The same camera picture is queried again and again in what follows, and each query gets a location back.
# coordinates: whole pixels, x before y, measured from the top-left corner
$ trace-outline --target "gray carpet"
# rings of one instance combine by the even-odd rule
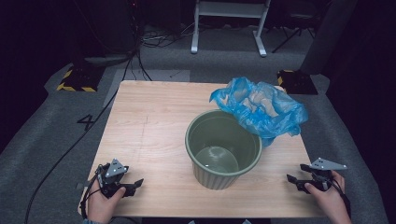
[[[294,37],[277,53],[274,49],[285,38],[280,30],[263,33],[268,51],[260,57],[252,28],[206,30],[200,34],[198,53],[192,55],[191,36],[165,48],[142,48],[142,64],[148,71],[159,71],[155,78],[169,77],[169,71],[188,71],[189,81],[228,83],[233,77],[248,77],[276,85],[276,72],[298,69],[309,49],[309,33]],[[29,200],[41,179],[54,163],[81,137],[84,124],[79,119],[91,114],[97,118],[111,88],[120,81],[126,63],[108,67],[98,92],[56,91],[70,64],[60,68],[47,82],[48,99],[24,124],[0,155],[0,223],[22,223]],[[132,69],[139,71],[134,58]],[[329,80],[314,76],[319,95],[292,95],[309,113],[302,125],[302,137],[311,161],[321,157],[346,164],[346,194],[352,204],[354,223],[388,223],[377,185],[354,145],[351,136],[325,95]],[[175,76],[174,81],[183,81]],[[63,158],[35,196],[29,223],[80,223],[77,183],[86,181],[99,146],[110,109]],[[116,219],[114,223],[133,223]],[[329,223],[327,218],[273,219],[272,223]]]

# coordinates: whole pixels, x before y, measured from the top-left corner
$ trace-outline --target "green trash can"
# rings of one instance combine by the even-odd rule
[[[209,189],[227,189],[250,171],[262,154],[260,137],[219,109],[195,118],[187,129],[185,143],[196,179]]]

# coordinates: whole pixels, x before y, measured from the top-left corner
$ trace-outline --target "wooden table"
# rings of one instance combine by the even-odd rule
[[[192,173],[184,137],[190,122],[218,108],[212,91],[225,84],[122,81],[93,161],[117,158],[130,170],[121,180],[145,181],[134,197],[123,198],[115,216],[127,217],[323,217],[313,196],[297,191],[286,174],[309,179],[300,135],[276,138],[259,163],[227,189],[201,186]]]

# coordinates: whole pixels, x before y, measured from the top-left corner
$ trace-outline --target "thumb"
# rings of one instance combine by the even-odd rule
[[[305,183],[304,187],[308,190],[312,195],[316,196],[320,192],[315,186],[311,185],[310,183]]]
[[[113,197],[110,198],[110,200],[114,204],[117,204],[120,201],[120,199],[123,197],[123,195],[125,194],[125,191],[126,191],[125,187],[118,189],[117,192],[113,195]]]

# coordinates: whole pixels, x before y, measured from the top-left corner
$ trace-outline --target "blue plastic bag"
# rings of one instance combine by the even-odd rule
[[[299,134],[299,124],[308,120],[304,105],[273,85],[256,85],[246,77],[233,78],[226,88],[213,91],[209,102],[212,100],[222,111],[233,114],[242,127],[260,136],[264,147],[283,133]]]

